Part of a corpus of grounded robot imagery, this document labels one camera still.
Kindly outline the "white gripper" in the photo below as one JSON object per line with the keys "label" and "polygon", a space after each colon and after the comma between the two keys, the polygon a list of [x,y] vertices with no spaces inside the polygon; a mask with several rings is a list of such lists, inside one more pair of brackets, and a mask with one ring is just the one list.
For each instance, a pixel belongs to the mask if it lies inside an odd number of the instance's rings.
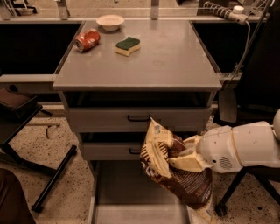
{"label": "white gripper", "polygon": [[183,140],[176,136],[174,146],[177,157],[169,157],[169,164],[180,170],[203,172],[212,168],[218,173],[226,173],[242,168],[229,126],[210,129],[202,137],[195,135]]}

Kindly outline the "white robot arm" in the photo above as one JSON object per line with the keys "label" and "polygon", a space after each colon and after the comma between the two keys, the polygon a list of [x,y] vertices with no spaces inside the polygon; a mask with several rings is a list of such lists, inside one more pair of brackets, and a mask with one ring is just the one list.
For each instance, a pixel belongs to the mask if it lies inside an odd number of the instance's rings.
{"label": "white robot arm", "polygon": [[280,167],[280,110],[273,123],[253,122],[221,126],[203,136],[184,141],[186,150],[169,159],[169,164],[189,172],[211,168],[218,173],[238,172],[246,166]]}

